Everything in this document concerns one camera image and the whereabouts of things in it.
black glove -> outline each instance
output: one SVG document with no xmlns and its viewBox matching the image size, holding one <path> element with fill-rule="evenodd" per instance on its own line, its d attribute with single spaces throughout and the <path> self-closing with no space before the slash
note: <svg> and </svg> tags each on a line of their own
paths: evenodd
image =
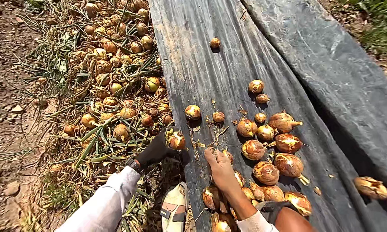
<svg viewBox="0 0 387 232">
<path fill-rule="evenodd" d="M 178 128 L 175 126 L 169 126 L 167 129 L 178 131 Z M 135 159 L 139 161 L 141 168 L 145 168 L 153 163 L 159 163 L 168 154 L 177 153 L 175 150 L 166 146 L 165 130 L 166 128 L 156 135 L 148 147 L 136 156 Z"/>
</svg>

black plastic sheet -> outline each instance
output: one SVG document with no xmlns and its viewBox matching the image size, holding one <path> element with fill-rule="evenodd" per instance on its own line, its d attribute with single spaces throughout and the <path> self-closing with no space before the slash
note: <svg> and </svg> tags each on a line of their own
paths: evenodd
<svg viewBox="0 0 387 232">
<path fill-rule="evenodd" d="M 207 125 L 207 116 L 211 120 L 214 111 L 225 113 L 224 128 L 229 128 L 219 137 L 217 148 L 234 155 L 234 169 L 249 182 L 255 162 L 241 155 L 243 141 L 231 121 L 242 117 L 238 113 L 242 107 L 250 119 L 258 112 L 270 116 L 285 109 L 304 122 L 293 134 L 307 145 L 297 156 L 311 184 L 304 186 L 298 179 L 281 177 L 279 186 L 307 195 L 313 207 L 309 220 L 319 231 L 387 231 L 387 213 L 376 201 L 366 206 L 352 183 L 358 176 L 356 170 L 315 111 L 295 71 L 240 1 L 150 0 L 150 9 L 172 113 L 185 135 L 191 157 L 185 174 L 195 218 L 204 208 L 201 195 L 210 177 L 203 148 L 194 150 L 189 135 L 192 133 L 194 143 L 214 142 L 218 131 Z M 209 48 L 213 37 L 221 40 L 217 53 Z M 268 104 L 256 104 L 254 96 L 248 94 L 248 83 L 253 79 L 265 83 L 264 93 L 271 99 Z M 190 104 L 202 109 L 197 132 L 186 125 L 184 109 Z M 314 186 L 320 188 L 322 196 L 315 194 Z M 203 213 L 196 223 L 197 230 L 210 231 L 209 219 L 210 214 Z"/>
</svg>

onion bulb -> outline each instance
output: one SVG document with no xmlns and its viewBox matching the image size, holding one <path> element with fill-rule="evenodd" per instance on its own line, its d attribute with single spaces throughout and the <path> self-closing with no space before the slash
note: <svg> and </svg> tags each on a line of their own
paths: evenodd
<svg viewBox="0 0 387 232">
<path fill-rule="evenodd" d="M 258 130 L 256 123 L 245 118 L 240 119 L 236 128 L 236 131 L 242 137 L 254 137 Z"/>
<path fill-rule="evenodd" d="M 303 122 L 294 121 L 294 118 L 287 113 L 276 113 L 269 119 L 269 125 L 276 128 L 279 133 L 288 133 L 294 126 L 302 124 Z"/>
<path fill-rule="evenodd" d="M 248 91 L 253 94 L 262 92 L 264 89 L 264 83 L 261 80 L 253 80 L 248 85 Z"/>
<path fill-rule="evenodd" d="M 387 188 L 382 184 L 382 181 L 375 180 L 368 176 L 356 177 L 354 179 L 354 185 L 359 193 L 368 196 L 371 199 L 387 199 Z"/>
<path fill-rule="evenodd" d="M 311 203 L 308 201 L 307 196 L 298 192 L 286 192 L 285 200 L 294 205 L 302 216 L 306 217 L 311 215 Z"/>
<path fill-rule="evenodd" d="M 278 169 L 269 162 L 260 161 L 252 170 L 254 176 L 266 185 L 276 185 L 279 179 Z"/>
<path fill-rule="evenodd" d="M 222 112 L 214 112 L 212 114 L 212 120 L 216 123 L 222 123 L 225 120 L 225 114 Z"/>
<path fill-rule="evenodd" d="M 250 160 L 261 160 L 266 148 L 258 140 L 248 140 L 242 145 L 242 154 Z"/>
<path fill-rule="evenodd" d="M 160 86 L 160 81 L 157 77 L 148 77 L 146 78 L 145 91 L 146 92 L 155 92 Z"/>
<path fill-rule="evenodd" d="M 255 97 L 255 101 L 259 104 L 267 103 L 269 101 L 268 95 L 266 94 L 259 94 Z"/>
<path fill-rule="evenodd" d="M 274 137 L 275 130 L 269 125 L 262 125 L 258 127 L 257 137 L 263 142 L 271 141 Z"/>
<path fill-rule="evenodd" d="M 201 108 L 197 105 L 188 105 L 185 108 L 185 116 L 188 120 L 198 120 L 201 118 Z"/>
</svg>

rock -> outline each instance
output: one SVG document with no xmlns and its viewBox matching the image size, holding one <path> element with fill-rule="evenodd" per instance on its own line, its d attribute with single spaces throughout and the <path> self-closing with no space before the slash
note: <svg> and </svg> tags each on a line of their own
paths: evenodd
<svg viewBox="0 0 387 232">
<path fill-rule="evenodd" d="M 17 181 L 14 181 L 7 185 L 3 193 L 6 196 L 13 196 L 13 195 L 16 195 L 19 190 L 20 190 L 20 183 Z"/>
</svg>

dry onion skin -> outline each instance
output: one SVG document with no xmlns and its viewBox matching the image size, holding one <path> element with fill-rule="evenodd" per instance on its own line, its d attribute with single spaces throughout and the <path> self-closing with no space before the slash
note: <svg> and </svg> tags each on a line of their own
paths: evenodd
<svg viewBox="0 0 387 232">
<path fill-rule="evenodd" d="M 258 140 L 248 140 L 242 145 L 242 154 L 250 160 L 260 160 L 265 154 L 266 148 Z"/>
<path fill-rule="evenodd" d="M 269 126 L 277 129 L 279 133 L 288 133 L 297 125 L 303 122 L 294 121 L 294 118 L 287 113 L 276 113 L 269 118 Z"/>
<path fill-rule="evenodd" d="M 259 162 L 254 166 L 252 173 L 263 184 L 276 185 L 278 183 L 279 171 L 269 162 Z"/>
<path fill-rule="evenodd" d="M 294 205 L 302 216 L 306 217 L 311 215 L 311 203 L 308 201 L 307 196 L 298 192 L 286 192 L 284 198 Z"/>
<path fill-rule="evenodd" d="M 359 193 L 368 196 L 371 199 L 387 199 L 387 188 L 383 185 L 382 181 L 375 180 L 368 176 L 356 177 L 354 179 L 354 185 Z"/>
</svg>

